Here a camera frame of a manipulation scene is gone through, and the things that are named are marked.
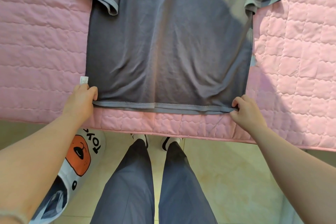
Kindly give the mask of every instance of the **person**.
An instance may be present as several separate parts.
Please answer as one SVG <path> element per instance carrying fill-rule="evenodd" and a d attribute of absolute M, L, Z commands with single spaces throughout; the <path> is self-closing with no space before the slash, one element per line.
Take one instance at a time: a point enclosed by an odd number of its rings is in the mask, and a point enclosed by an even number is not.
<path fill-rule="evenodd" d="M 56 120 L 0 151 L 0 223 L 27 223 L 55 180 L 70 143 L 93 112 L 97 88 L 77 85 Z M 234 122 L 258 144 L 276 182 L 308 224 L 336 220 L 336 168 L 291 145 L 267 127 L 257 104 L 244 95 L 232 106 Z M 146 136 L 133 135 L 107 182 L 91 223 L 153 223 L 154 192 Z M 160 224 L 217 223 L 178 138 L 165 138 L 167 151 L 159 203 Z"/>

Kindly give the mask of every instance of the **gray t-shirt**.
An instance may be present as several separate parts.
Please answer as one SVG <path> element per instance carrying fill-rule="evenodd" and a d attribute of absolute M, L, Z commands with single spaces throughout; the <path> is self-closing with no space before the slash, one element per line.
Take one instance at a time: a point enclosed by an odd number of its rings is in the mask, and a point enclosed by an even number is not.
<path fill-rule="evenodd" d="M 252 15 L 279 0 L 93 0 L 86 76 L 94 104 L 215 114 L 245 93 Z"/>

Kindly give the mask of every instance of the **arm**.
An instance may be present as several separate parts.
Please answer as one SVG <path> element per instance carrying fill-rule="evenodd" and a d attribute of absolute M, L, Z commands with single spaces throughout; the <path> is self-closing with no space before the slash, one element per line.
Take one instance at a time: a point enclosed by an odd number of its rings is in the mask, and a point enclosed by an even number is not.
<path fill-rule="evenodd" d="M 272 175 L 306 224 L 336 220 L 336 168 L 290 144 L 270 128 L 254 100 L 236 98 L 232 119 L 258 144 Z"/>
<path fill-rule="evenodd" d="M 56 120 L 0 151 L 0 210 L 31 219 L 53 184 L 71 141 L 93 112 L 97 87 L 77 85 Z M 0 218 L 0 223 L 17 223 Z"/>

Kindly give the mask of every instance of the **hand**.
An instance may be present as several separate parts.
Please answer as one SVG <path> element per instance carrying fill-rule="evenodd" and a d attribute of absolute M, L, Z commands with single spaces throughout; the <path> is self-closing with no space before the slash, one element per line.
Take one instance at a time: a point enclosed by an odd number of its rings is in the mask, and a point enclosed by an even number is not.
<path fill-rule="evenodd" d="M 247 95 L 243 95 L 241 98 L 236 97 L 232 102 L 232 107 L 236 105 L 238 105 L 239 111 L 230 112 L 230 116 L 242 129 L 250 133 L 255 127 L 267 127 L 267 123 L 253 99 Z"/>
<path fill-rule="evenodd" d="M 98 88 L 87 84 L 76 85 L 63 108 L 68 115 L 81 126 L 93 113 L 92 100 L 97 100 Z"/>

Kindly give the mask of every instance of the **tiled floor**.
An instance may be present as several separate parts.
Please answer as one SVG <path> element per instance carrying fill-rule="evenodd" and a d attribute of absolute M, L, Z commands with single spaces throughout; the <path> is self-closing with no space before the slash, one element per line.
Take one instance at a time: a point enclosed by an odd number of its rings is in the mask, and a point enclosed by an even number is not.
<path fill-rule="evenodd" d="M 0 148 L 41 126 L 0 121 Z M 107 132 L 106 137 L 107 147 L 102 162 L 54 224 L 90 223 L 106 181 L 132 143 L 128 134 Z M 165 161 L 165 152 L 159 150 L 160 140 L 161 137 L 150 136 L 155 224 L 159 223 L 158 203 Z M 278 224 L 283 194 L 256 145 L 185 139 L 181 146 L 218 223 Z"/>

